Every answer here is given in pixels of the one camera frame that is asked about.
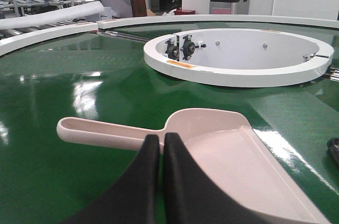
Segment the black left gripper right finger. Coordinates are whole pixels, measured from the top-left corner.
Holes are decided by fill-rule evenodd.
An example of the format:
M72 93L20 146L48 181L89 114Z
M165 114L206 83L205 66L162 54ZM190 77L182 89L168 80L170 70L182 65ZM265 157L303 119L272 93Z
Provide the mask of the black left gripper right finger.
M179 134L164 140L163 189L167 223L267 223L222 191L199 167Z

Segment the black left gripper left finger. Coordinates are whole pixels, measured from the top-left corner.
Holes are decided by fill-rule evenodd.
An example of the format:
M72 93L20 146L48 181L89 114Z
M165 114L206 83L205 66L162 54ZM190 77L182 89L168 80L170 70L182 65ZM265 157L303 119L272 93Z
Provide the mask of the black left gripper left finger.
M147 135L125 172L95 201L62 223L155 223L159 138Z

